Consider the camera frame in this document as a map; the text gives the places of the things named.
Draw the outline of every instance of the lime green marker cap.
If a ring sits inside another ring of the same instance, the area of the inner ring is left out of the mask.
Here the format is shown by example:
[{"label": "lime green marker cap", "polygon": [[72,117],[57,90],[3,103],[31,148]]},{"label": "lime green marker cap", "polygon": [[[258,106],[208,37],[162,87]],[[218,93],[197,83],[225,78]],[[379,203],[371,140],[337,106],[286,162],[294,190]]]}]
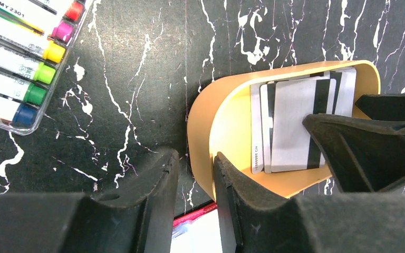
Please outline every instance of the lime green marker cap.
[{"label": "lime green marker cap", "polygon": [[40,62],[33,80],[50,84],[55,76],[55,72],[56,70],[54,68],[44,65],[44,62]]},{"label": "lime green marker cap", "polygon": [[29,102],[40,105],[44,97],[46,96],[46,90],[40,87],[36,87],[35,84],[31,83],[28,86],[27,92],[25,93],[23,102]]}]

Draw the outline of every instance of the black marble surface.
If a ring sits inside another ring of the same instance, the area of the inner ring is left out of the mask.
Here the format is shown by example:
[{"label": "black marble surface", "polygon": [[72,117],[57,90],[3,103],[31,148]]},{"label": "black marble surface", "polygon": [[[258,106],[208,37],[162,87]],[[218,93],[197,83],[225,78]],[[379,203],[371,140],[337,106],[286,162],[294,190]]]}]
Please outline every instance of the black marble surface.
[{"label": "black marble surface", "polygon": [[[0,192],[113,189],[166,145],[181,155],[176,215],[189,212],[209,201],[186,142],[201,89],[351,59],[377,66],[382,93],[405,92],[405,0],[96,0],[39,129],[0,130]],[[331,179],[303,194],[336,191]]]}]

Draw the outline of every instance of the marker set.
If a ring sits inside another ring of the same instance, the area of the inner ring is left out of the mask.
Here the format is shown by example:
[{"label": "marker set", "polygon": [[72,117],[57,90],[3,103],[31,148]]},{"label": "marker set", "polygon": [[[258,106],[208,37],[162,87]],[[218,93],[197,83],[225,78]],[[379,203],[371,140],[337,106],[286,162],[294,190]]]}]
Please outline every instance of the marker set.
[{"label": "marker set", "polygon": [[353,67],[252,85],[252,173],[323,167],[302,121],[318,113],[351,117],[355,85]]},{"label": "marker set", "polygon": [[0,1],[0,128],[36,130],[91,0]]}]

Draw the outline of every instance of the card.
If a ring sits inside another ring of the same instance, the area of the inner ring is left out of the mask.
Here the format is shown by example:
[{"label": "card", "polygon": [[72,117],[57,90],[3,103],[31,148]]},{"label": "card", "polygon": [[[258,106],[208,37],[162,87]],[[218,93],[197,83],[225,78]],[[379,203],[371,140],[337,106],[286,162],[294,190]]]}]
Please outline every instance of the card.
[{"label": "card", "polygon": [[257,174],[263,171],[263,136],[262,136],[262,111],[260,103],[260,86],[261,84],[253,84],[250,86],[250,110],[251,110],[251,168],[252,174]]},{"label": "card", "polygon": [[356,69],[344,67],[331,71],[330,76],[336,80],[332,114],[351,117],[356,86]]},{"label": "card", "polygon": [[275,90],[276,85],[280,82],[289,80],[306,80],[306,79],[329,79],[330,72],[320,72],[311,75],[297,76],[291,79],[271,81],[260,87],[260,100],[262,108],[262,128],[263,128],[263,158],[264,170],[266,173],[271,173],[271,157],[272,157],[272,142],[273,142],[273,125],[274,125],[274,108],[275,108]]},{"label": "card", "polygon": [[272,172],[319,168],[325,164],[302,121],[309,114],[331,114],[335,90],[336,80],[329,77],[278,82],[274,98]]}]

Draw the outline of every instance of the marker barrel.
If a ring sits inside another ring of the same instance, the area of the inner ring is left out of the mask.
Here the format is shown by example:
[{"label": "marker barrel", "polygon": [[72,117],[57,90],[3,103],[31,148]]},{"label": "marker barrel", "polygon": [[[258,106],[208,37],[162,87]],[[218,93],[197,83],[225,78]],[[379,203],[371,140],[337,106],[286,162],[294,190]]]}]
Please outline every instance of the marker barrel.
[{"label": "marker barrel", "polygon": [[30,80],[50,84],[55,69],[17,51],[0,45],[0,67]]},{"label": "marker barrel", "polygon": [[0,96],[0,119],[30,125],[35,117],[36,110]]},{"label": "marker barrel", "polygon": [[28,0],[0,0],[0,9],[21,23],[68,42],[73,33],[73,26],[63,22],[62,17],[71,2],[63,2],[65,7],[60,15],[55,15]]},{"label": "marker barrel", "polygon": [[55,44],[53,41],[48,41],[47,38],[42,37],[40,34],[1,17],[0,39],[55,63],[61,61],[66,51],[65,48]]},{"label": "marker barrel", "polygon": [[0,94],[40,105],[44,100],[46,90],[24,79],[0,72]]}]

